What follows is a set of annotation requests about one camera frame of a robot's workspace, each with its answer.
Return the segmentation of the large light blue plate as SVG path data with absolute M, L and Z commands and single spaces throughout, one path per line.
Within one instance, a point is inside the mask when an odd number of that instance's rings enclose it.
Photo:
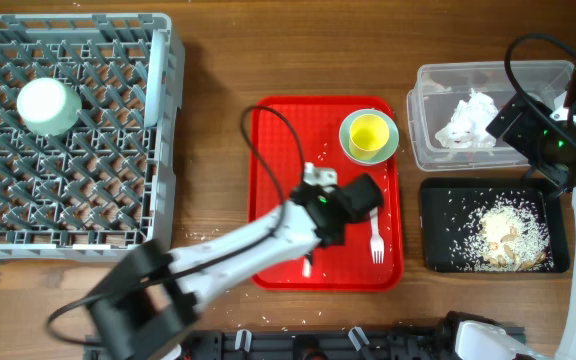
M 149 60 L 149 70 L 147 77 L 147 91 L 145 102 L 144 126 L 156 126 L 162 111 L 162 81 L 165 79 L 164 70 L 166 67 L 165 36 L 160 31 L 155 31 L 152 38 L 152 48 Z

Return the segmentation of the white paper napkin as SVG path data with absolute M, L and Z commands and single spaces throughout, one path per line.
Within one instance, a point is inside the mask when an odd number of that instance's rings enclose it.
M 486 128 L 499 113 L 494 100 L 470 89 L 469 100 L 460 100 L 450 121 L 435 134 L 442 147 L 449 149 L 493 148 L 496 138 Z

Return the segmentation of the white plastic spoon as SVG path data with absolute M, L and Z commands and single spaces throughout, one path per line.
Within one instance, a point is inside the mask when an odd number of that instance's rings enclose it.
M 302 267 L 302 276 L 304 278 L 310 278 L 312 275 L 312 260 L 313 260 L 313 254 L 312 253 L 307 253 L 304 256 L 303 267 Z

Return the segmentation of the yellow plastic cup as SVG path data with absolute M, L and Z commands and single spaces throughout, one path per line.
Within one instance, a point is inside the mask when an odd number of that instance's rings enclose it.
M 357 117 L 350 126 L 349 150 L 361 161 L 372 159 L 389 141 L 387 121 L 379 115 L 365 114 Z

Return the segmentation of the green bowl with rice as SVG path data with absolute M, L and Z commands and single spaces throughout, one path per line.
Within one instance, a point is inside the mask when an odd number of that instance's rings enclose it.
M 66 84 L 53 78 L 37 78 L 21 89 L 16 107 L 32 133 L 61 136 L 77 123 L 82 101 Z

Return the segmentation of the small green saucer plate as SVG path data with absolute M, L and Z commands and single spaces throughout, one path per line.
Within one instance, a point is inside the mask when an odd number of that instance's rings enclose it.
M 374 114 L 374 115 L 379 115 L 382 118 L 384 118 L 389 126 L 389 130 L 390 130 L 390 138 L 388 143 L 370 160 L 368 161 L 361 161 L 361 160 L 357 160 L 355 159 L 352 154 L 350 153 L 349 150 L 349 143 L 350 143 L 350 139 L 349 139 L 349 131 L 350 131 L 350 126 L 352 124 L 352 122 L 359 117 L 360 115 L 365 115 L 365 114 Z M 380 164 L 382 162 L 387 161 L 389 158 L 391 158 L 395 151 L 397 150 L 398 146 L 399 146 L 399 141 L 400 141 L 400 135 L 399 135 L 399 131 L 397 126 L 395 125 L 393 119 L 386 115 L 384 112 L 376 110 L 376 109 L 360 109 L 357 111 L 354 111 L 352 113 L 350 113 L 341 123 L 341 126 L 339 128 L 339 141 L 340 141 L 340 145 L 342 146 L 342 149 L 345 153 L 345 155 L 353 162 L 363 165 L 363 166 L 373 166 L 373 165 L 377 165 Z

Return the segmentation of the white plastic fork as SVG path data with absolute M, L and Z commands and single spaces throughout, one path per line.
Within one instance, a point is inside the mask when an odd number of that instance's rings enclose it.
M 384 262 L 384 240 L 379 233 L 379 215 L 378 209 L 374 208 L 370 211 L 370 251 L 374 264 L 382 264 Z

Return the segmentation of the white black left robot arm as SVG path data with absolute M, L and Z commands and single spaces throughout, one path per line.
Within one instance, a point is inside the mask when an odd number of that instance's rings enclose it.
M 343 187 L 303 184 L 267 215 L 204 245 L 140 245 L 91 292 L 97 299 L 87 310 L 101 344 L 114 359 L 170 352 L 229 288 L 340 239 L 350 207 Z

